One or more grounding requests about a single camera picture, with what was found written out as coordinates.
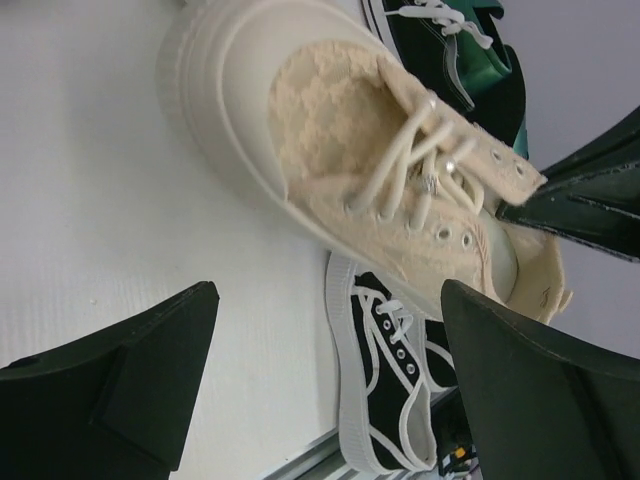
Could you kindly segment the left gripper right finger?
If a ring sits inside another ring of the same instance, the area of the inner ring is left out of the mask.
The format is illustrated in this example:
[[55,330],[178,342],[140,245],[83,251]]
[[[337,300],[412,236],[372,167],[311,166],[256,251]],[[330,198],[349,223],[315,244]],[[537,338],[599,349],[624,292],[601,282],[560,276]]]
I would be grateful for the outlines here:
[[486,479],[636,479],[639,362],[455,280],[441,309]]

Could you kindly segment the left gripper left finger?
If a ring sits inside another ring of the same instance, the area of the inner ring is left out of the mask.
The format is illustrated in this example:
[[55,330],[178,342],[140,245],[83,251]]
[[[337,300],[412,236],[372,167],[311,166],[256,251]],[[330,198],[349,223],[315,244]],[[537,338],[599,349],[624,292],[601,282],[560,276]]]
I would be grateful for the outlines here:
[[219,306],[202,281],[1,370],[4,479],[166,479],[178,470]]

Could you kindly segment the beige lace sneaker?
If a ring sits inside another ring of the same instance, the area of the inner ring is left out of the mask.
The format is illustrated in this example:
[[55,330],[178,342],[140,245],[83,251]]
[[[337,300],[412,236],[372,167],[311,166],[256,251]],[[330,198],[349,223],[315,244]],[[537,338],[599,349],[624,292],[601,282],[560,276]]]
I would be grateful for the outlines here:
[[189,2],[156,85],[172,128],[237,195],[431,317],[449,279],[541,323],[570,302],[557,239],[497,217],[544,176],[335,4]]

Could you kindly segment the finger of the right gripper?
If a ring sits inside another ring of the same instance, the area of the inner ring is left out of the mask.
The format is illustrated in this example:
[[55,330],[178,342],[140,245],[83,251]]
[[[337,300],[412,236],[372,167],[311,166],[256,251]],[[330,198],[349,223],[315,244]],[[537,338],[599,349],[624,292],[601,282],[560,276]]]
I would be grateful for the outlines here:
[[498,219],[541,230],[626,261],[639,261],[639,110],[546,168],[524,204]]

